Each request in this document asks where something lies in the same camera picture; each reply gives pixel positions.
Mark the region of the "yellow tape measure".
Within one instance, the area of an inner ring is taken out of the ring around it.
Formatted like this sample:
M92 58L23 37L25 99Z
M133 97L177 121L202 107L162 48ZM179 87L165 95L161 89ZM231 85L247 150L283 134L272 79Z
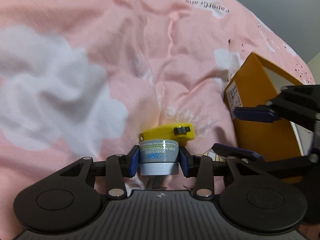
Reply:
M174 140L184 146L195 139L195 129L191 123L180 122L148 129L139 135L140 142L155 139Z

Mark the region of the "pink printed duvet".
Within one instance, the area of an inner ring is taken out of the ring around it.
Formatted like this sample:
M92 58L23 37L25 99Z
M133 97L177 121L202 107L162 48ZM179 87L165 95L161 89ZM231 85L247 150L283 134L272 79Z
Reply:
M223 90L250 53L315 82L237 0L1 0L1 239L21 233L20 191L148 129L193 124L195 154L236 145Z

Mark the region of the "orange open cardboard box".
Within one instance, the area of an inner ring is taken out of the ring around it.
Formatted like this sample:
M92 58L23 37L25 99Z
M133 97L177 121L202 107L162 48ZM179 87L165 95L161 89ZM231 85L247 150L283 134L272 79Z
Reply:
M225 103L233 119L239 148L259 154L266 171L294 184L303 179L313 132L299 122L276 113L272 99L302 81L263 58L250 53L227 85Z

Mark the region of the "grey white cream jar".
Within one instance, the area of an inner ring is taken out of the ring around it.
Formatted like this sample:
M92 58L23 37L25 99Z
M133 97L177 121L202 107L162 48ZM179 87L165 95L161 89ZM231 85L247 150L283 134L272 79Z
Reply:
M140 143L139 163L142 176L169 176L179 173L178 142L152 139Z

